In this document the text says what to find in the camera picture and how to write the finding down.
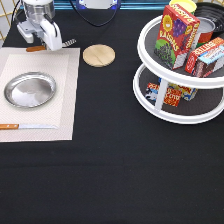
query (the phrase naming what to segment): knife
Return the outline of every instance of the knife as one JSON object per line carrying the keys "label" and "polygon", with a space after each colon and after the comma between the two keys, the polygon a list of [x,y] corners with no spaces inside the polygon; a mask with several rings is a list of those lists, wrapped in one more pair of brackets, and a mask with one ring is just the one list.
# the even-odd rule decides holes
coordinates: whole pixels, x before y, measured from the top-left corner
{"label": "knife", "polygon": [[0,130],[15,129],[57,129],[57,126],[48,124],[0,124]]}

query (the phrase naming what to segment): white plastic rack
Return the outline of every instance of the white plastic rack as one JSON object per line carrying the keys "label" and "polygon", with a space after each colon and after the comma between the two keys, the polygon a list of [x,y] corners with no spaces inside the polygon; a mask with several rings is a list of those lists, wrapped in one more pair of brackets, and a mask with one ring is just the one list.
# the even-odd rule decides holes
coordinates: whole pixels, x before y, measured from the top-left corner
{"label": "white plastic rack", "polygon": [[[135,96],[147,111],[166,121],[197,124],[211,120],[224,109],[224,72],[220,69],[207,78],[197,78],[185,72],[185,66],[174,71],[166,68],[166,65],[154,54],[161,19],[162,16],[159,16],[151,20],[141,31],[138,40],[138,54],[143,64],[137,70],[133,80]],[[158,77],[161,77],[162,81],[157,100],[155,103],[149,102],[144,97],[147,82],[158,80]],[[163,104],[169,82],[199,90],[191,101],[188,102],[181,98],[178,107],[172,107]]]}

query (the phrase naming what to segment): black shelf tier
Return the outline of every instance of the black shelf tier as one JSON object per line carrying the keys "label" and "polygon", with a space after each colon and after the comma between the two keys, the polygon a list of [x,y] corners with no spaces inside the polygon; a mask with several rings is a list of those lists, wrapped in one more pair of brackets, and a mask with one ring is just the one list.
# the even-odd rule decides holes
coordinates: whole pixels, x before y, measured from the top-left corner
{"label": "black shelf tier", "polygon": [[[139,77],[139,88],[143,96],[146,92],[147,84],[151,82],[158,84],[158,77],[145,68]],[[162,110],[176,114],[176,115],[201,115],[212,111],[216,108],[223,97],[223,88],[217,89],[199,89],[195,95],[195,98],[191,101],[186,101],[181,98],[180,103],[177,107],[163,104]]]}

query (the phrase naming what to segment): white rim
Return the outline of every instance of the white rim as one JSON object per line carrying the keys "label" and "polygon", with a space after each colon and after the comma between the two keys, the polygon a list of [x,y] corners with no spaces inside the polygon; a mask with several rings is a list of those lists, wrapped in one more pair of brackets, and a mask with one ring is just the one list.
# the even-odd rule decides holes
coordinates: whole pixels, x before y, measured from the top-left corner
{"label": "white rim", "polygon": [[139,77],[142,73],[142,71],[145,69],[145,65],[142,64],[134,77],[133,80],[133,90],[134,94],[139,101],[139,103],[151,114],[155,115],[156,117],[159,117],[163,120],[170,121],[173,123],[178,123],[178,124],[197,124],[197,123],[203,123],[208,120],[213,119],[214,117],[218,116],[223,108],[224,108],[224,98],[222,97],[219,105],[214,108],[212,111],[201,114],[201,115],[194,115],[194,116],[183,116],[183,115],[176,115],[176,114],[171,114],[168,112],[165,112],[163,110],[157,111],[155,110],[155,107],[147,100],[145,97],[142,95],[140,88],[139,88]]}
{"label": "white rim", "polygon": [[155,62],[145,49],[145,37],[152,27],[160,23],[162,15],[151,20],[142,29],[138,40],[138,54],[145,66],[158,77],[164,78],[169,82],[199,89],[214,89],[224,86],[224,77],[217,78],[197,78],[185,76],[180,73],[166,69],[162,65]]}

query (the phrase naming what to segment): cardboard box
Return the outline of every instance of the cardboard box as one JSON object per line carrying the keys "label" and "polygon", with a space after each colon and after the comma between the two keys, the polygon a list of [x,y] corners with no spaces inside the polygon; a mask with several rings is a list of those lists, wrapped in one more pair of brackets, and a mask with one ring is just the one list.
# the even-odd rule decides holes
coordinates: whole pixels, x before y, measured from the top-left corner
{"label": "cardboard box", "polygon": [[208,42],[207,44],[204,44],[201,47],[193,50],[189,55],[185,70],[188,73],[191,73],[192,75],[197,76],[196,70],[201,69],[201,67],[202,67],[202,64],[200,65],[200,63],[199,63],[197,65],[198,68],[195,69],[195,65],[198,60],[198,57],[200,57],[205,52],[211,51],[212,49],[219,47],[222,44],[224,44],[224,40],[221,39],[220,37],[217,37],[214,40],[211,40],[210,42]]}
{"label": "cardboard box", "polygon": [[205,78],[224,65],[224,47],[219,46],[198,57],[193,75]]}
{"label": "cardboard box", "polygon": [[[149,83],[146,89],[145,98],[156,101],[158,95],[159,85]],[[167,88],[164,103],[177,107],[181,98],[181,91]]]}
{"label": "cardboard box", "polygon": [[178,4],[163,11],[155,54],[171,69],[183,66],[200,20]]}
{"label": "cardboard box", "polygon": [[187,101],[192,100],[198,89],[196,88],[190,88],[190,87],[185,87],[185,86],[179,86],[177,84],[173,84],[173,83],[168,83],[169,88],[172,89],[176,89],[176,90],[180,90],[181,91],[181,97]]}

